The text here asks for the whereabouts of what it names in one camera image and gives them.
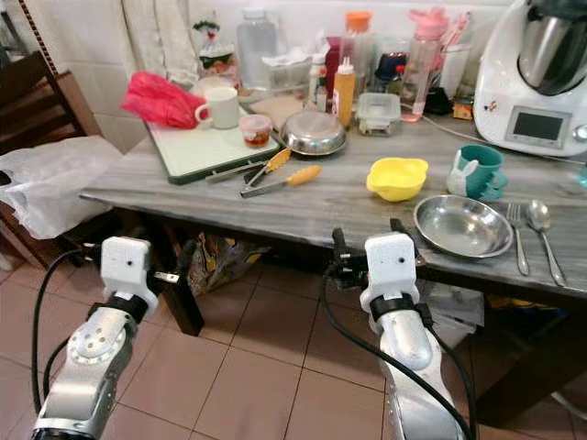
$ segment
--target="stainless steel plate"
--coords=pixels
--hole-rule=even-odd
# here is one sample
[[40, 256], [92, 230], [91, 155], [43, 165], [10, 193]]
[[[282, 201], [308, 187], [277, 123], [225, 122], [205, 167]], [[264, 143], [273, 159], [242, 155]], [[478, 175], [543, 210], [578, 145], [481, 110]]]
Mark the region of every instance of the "stainless steel plate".
[[415, 208], [414, 221], [428, 242], [461, 257], [495, 257], [514, 241], [512, 227], [503, 215], [458, 195], [428, 197]]
[[282, 143], [306, 156], [327, 156], [344, 148], [347, 132], [336, 116], [302, 112], [290, 116], [280, 132]]

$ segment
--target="red plastic bag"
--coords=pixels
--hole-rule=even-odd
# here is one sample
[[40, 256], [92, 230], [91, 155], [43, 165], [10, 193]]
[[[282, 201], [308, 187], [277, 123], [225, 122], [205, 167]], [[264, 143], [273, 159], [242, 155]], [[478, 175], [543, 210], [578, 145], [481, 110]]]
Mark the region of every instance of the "red plastic bag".
[[[205, 99], [184, 92], [159, 75], [138, 71], [130, 79], [127, 94], [120, 107], [144, 121], [178, 128], [195, 128], [194, 112]], [[207, 117], [207, 110], [202, 118]]]

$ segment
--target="table leg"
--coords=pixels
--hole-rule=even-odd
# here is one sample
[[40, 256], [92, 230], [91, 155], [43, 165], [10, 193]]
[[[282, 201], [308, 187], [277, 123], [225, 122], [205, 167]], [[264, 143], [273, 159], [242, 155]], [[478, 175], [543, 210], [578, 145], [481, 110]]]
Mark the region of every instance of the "table leg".
[[[152, 245], [153, 257], [159, 262], [164, 271], [174, 271], [177, 258], [173, 252], [172, 243], [165, 228], [156, 219], [140, 214], [140, 223], [147, 232]], [[204, 326], [204, 318], [195, 301], [186, 280], [180, 280], [175, 286], [166, 286], [163, 296], [172, 311], [173, 317], [183, 333], [198, 336]]]
[[477, 400], [480, 424], [503, 426], [587, 370], [587, 320], [563, 320]]

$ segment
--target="orange bottle cap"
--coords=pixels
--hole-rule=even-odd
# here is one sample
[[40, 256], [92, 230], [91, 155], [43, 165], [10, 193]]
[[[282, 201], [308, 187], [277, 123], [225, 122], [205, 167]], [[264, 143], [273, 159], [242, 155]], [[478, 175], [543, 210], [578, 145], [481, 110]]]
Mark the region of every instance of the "orange bottle cap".
[[369, 21], [373, 17], [370, 11], [351, 11], [346, 14], [347, 30], [365, 32], [369, 30]]

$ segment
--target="wooden chair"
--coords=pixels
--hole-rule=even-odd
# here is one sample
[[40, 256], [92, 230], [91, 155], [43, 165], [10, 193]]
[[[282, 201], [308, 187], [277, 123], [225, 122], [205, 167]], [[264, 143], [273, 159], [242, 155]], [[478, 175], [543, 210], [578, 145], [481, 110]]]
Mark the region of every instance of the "wooden chair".
[[85, 136], [40, 52], [2, 68], [0, 154]]
[[[2, 68], [0, 154], [80, 136], [85, 136], [85, 132], [40, 52]], [[0, 172], [0, 185], [8, 182]], [[0, 233], [31, 264], [44, 267], [64, 250], [92, 238], [107, 237], [120, 224], [116, 215], [108, 212], [56, 239], [37, 240], [18, 224], [12, 213], [12, 208], [0, 203]]]

